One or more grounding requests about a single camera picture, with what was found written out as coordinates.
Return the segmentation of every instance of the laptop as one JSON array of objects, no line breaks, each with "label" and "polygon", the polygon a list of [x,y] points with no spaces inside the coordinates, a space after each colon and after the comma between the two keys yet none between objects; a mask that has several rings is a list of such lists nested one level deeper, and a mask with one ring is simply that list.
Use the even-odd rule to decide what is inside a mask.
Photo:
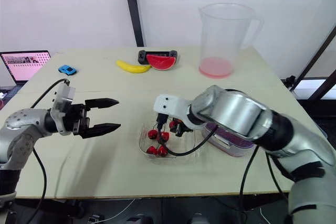
[{"label": "laptop", "polygon": [[47,63],[50,59],[50,54],[46,50],[16,51],[0,52],[0,57],[16,84],[3,100],[9,101]]}]

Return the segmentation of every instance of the pink liquid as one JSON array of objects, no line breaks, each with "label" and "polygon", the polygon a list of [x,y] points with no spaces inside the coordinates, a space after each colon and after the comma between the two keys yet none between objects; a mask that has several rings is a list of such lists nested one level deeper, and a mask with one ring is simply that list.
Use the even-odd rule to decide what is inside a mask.
[{"label": "pink liquid", "polygon": [[233,68],[231,63],[225,59],[209,57],[201,61],[198,69],[207,77],[220,79],[230,75]]}]

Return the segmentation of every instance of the plastic box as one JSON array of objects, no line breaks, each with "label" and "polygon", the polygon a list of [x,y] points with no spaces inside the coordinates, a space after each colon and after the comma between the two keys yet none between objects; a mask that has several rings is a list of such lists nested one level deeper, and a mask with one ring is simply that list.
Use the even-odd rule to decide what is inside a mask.
[{"label": "plastic box", "polygon": [[[202,129],[203,137],[208,136],[214,127],[215,124],[213,123],[206,124]],[[218,128],[215,134],[208,140],[208,143],[213,144],[223,152],[234,157],[244,156],[255,146],[252,142],[243,140],[223,128]]]},{"label": "plastic box", "polygon": [[[167,124],[163,126],[161,132],[163,131],[169,132],[170,137],[168,142],[166,143],[166,146],[172,151],[177,153],[189,151],[203,140],[201,131],[185,132],[182,137],[175,136],[175,133],[170,132],[168,126],[169,122],[170,120],[168,120]],[[156,126],[155,124],[156,124],[155,121],[144,123],[139,137],[140,151],[152,162],[157,164],[164,164],[164,163],[171,164],[172,162],[184,163],[187,161],[189,162],[193,158],[197,158],[200,155],[200,151],[202,148],[199,148],[192,154],[179,157],[176,157],[171,154],[167,154],[167,156],[165,157],[148,154],[146,151],[150,146],[154,146],[157,149],[159,149],[160,147],[160,144],[158,143],[157,140],[152,140],[147,135],[148,131],[152,130],[154,126]]]}]

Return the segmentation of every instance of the laptop screen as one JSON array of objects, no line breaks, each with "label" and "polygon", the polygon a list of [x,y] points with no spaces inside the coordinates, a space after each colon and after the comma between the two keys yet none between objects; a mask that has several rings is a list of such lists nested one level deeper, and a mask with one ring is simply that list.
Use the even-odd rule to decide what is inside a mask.
[{"label": "laptop screen", "polygon": [[16,84],[24,84],[50,59],[48,51],[2,52],[2,60]]}]

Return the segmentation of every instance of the blue toy car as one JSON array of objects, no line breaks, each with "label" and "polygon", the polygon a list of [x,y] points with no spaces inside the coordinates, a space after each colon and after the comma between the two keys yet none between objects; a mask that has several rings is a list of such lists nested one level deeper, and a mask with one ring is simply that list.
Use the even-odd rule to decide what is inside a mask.
[{"label": "blue toy car", "polygon": [[63,66],[59,67],[58,71],[60,73],[65,73],[68,76],[72,76],[75,73],[77,73],[76,69],[74,69],[74,68],[72,68],[71,66],[68,66],[68,65],[63,65]]}]

